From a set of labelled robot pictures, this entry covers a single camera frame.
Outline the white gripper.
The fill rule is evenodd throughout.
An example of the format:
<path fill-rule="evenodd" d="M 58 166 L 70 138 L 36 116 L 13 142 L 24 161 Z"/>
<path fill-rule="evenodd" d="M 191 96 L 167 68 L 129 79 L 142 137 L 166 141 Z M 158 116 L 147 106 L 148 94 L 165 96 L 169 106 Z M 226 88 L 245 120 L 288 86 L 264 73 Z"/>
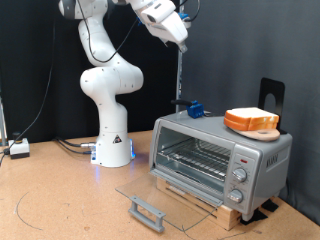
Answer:
<path fill-rule="evenodd" d="M 148 25 L 149 32 L 161 39 L 165 44 L 168 42 L 175 43 L 179 46 L 179 50 L 185 53 L 188 48 L 185 40 L 188 37 L 187 29 L 176 12 L 173 12 L 160 23 L 150 23 Z"/>

